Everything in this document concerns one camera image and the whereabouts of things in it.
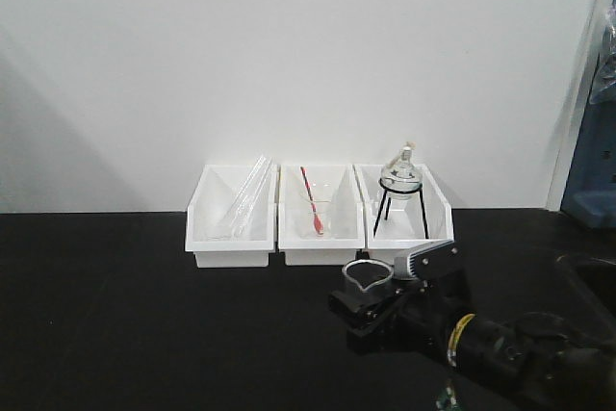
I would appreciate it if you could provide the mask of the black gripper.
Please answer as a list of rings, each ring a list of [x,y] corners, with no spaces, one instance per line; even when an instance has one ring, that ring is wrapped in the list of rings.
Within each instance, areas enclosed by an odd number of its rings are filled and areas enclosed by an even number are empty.
[[[348,327],[346,346],[358,355],[444,358],[453,326],[470,312],[470,286],[465,271],[456,270],[422,283],[379,285],[373,298],[333,291],[328,308]]]

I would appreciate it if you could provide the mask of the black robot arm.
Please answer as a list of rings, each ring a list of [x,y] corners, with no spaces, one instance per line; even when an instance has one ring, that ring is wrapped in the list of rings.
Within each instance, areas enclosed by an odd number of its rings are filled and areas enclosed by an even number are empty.
[[[545,312],[497,322],[478,314],[458,270],[388,281],[376,297],[334,291],[328,306],[359,354],[414,352],[522,410],[612,410],[615,344]]]

